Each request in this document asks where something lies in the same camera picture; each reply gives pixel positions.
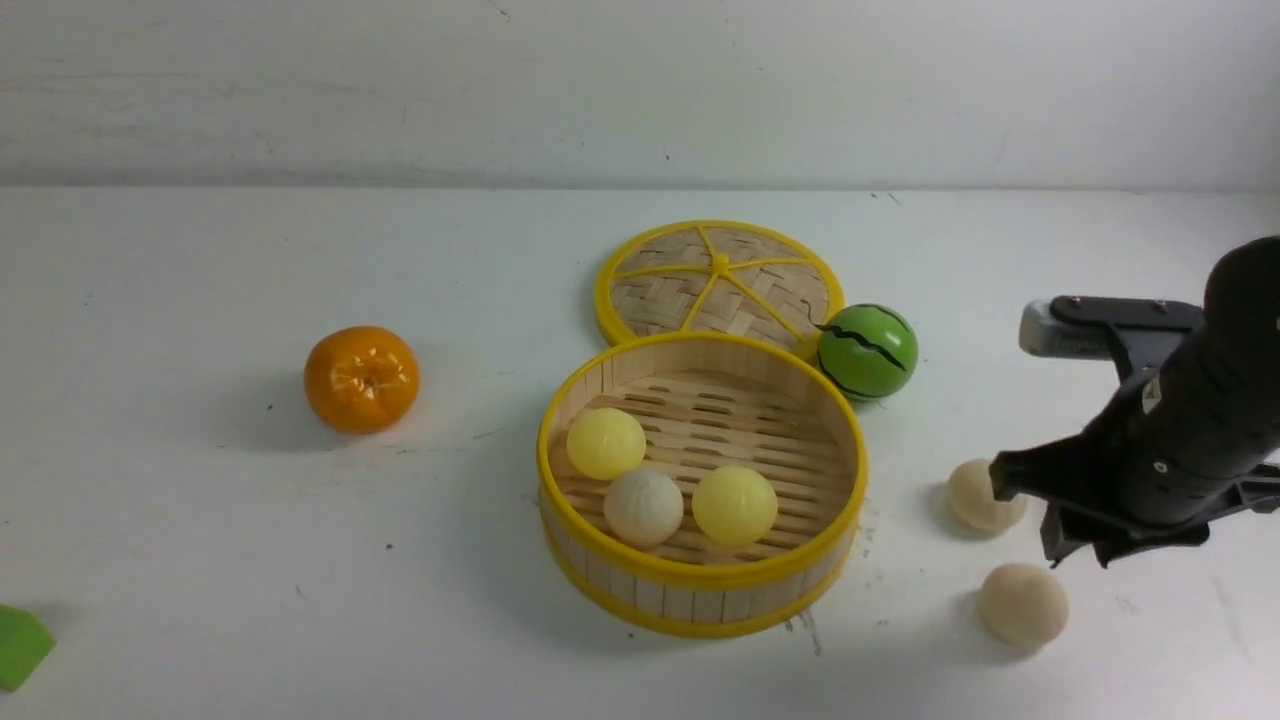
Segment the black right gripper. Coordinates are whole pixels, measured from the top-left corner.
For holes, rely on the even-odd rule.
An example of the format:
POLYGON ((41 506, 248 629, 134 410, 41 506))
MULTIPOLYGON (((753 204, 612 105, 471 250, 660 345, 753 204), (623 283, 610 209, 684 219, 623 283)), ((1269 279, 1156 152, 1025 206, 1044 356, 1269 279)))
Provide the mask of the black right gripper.
POLYGON ((1076 434, 996 455, 997 500, 1046 502, 1051 569, 1089 546, 1103 569, 1201 547, 1212 521, 1277 507, 1277 273, 1275 236, 1226 252, 1198 305, 1203 324, 1157 372, 1119 380, 1076 434))

